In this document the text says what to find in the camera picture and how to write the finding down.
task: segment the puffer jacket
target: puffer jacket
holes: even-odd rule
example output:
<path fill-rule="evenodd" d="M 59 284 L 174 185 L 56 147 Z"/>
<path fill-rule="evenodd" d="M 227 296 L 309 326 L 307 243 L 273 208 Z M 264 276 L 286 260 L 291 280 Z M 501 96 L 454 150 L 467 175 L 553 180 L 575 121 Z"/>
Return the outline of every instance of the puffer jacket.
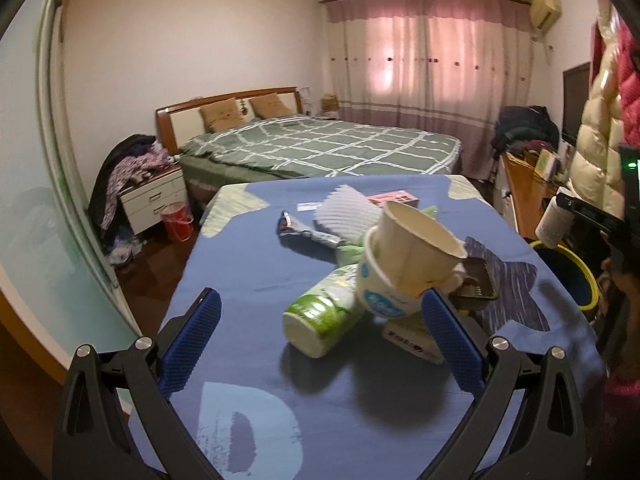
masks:
<path fill-rule="evenodd" d="M 624 202 L 618 145 L 624 141 L 624 126 L 617 77 L 619 23 L 610 1 L 600 0 L 598 28 L 606 47 L 584 105 L 568 187 L 586 202 L 621 218 Z"/>
<path fill-rule="evenodd" d="M 625 142 L 629 146 L 640 148 L 640 72 L 636 72 L 637 68 L 632 59 L 640 45 L 625 22 L 620 23 L 618 41 L 618 87 L 625 121 Z"/>

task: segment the television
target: television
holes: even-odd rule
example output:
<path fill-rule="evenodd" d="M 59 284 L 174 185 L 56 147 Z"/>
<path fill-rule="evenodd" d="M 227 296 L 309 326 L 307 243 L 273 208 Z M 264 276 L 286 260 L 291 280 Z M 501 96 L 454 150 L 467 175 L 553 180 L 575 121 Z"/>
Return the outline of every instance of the television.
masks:
<path fill-rule="evenodd" d="M 590 63 L 578 65 L 562 74 L 564 83 L 564 113 L 562 115 L 562 139 L 575 146 L 582 124 L 582 111 L 589 98 Z"/>

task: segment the pink box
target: pink box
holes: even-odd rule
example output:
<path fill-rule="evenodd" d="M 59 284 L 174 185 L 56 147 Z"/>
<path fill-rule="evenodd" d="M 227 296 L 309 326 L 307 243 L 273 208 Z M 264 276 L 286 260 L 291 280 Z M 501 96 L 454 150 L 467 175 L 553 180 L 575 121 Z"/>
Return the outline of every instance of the pink box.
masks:
<path fill-rule="evenodd" d="M 418 207 L 419 199 L 404 189 L 398 191 L 389 191 L 378 195 L 367 196 L 369 202 L 382 207 L 385 202 L 401 202 L 412 207 Z"/>

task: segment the air conditioner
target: air conditioner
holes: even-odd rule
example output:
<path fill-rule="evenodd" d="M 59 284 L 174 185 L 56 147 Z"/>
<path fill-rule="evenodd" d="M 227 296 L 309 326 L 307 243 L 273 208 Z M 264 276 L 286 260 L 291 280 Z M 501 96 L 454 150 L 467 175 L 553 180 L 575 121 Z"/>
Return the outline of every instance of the air conditioner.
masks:
<path fill-rule="evenodd" d="M 561 14 L 560 0 L 533 0 L 531 2 L 531 25 L 545 34 Z"/>

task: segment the screw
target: screw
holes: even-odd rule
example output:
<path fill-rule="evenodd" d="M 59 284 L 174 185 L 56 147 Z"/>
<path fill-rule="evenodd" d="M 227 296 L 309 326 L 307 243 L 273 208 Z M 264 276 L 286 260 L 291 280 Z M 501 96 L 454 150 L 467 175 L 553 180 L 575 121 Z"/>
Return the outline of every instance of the screw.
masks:
<path fill-rule="evenodd" d="M 146 350 L 153 344 L 153 340 L 150 337 L 144 336 L 136 341 L 136 348 L 138 350 Z"/>
<path fill-rule="evenodd" d="M 496 350 L 506 350 L 509 348 L 509 342 L 503 337 L 494 337 L 491 339 L 491 345 Z"/>
<path fill-rule="evenodd" d="M 82 345 L 76 350 L 78 357 L 87 357 L 91 353 L 91 347 L 89 345 Z"/>
<path fill-rule="evenodd" d="M 564 359 L 564 356 L 566 354 L 564 353 L 564 350 L 562 350 L 559 346 L 554 346 L 551 349 L 551 355 L 556 359 Z"/>

